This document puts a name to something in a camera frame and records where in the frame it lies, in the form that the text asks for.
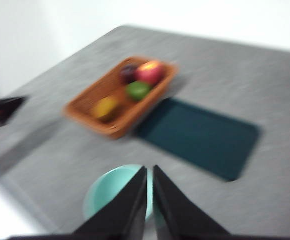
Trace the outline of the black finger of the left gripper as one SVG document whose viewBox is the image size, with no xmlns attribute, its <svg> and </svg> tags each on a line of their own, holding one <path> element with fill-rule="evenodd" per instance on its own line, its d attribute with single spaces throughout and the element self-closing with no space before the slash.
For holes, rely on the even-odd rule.
<svg viewBox="0 0 290 240">
<path fill-rule="evenodd" d="M 0 99 L 0 127 L 6 125 L 13 114 L 25 103 L 25 97 Z"/>
</svg>

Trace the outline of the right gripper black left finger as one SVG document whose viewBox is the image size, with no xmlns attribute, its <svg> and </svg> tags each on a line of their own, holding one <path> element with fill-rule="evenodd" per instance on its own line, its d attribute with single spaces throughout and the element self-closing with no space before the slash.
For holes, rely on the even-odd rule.
<svg viewBox="0 0 290 240">
<path fill-rule="evenodd" d="M 143 166 L 98 213 L 73 232 L 86 240 L 142 240 L 147 211 L 147 169 Z"/>
</svg>

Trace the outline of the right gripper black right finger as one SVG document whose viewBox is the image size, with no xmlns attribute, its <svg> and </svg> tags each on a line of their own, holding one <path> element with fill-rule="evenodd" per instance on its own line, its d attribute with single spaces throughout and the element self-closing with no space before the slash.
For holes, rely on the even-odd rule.
<svg viewBox="0 0 290 240">
<path fill-rule="evenodd" d="M 159 240 L 232 235 L 196 206 L 158 165 L 153 167 L 153 212 Z"/>
</svg>

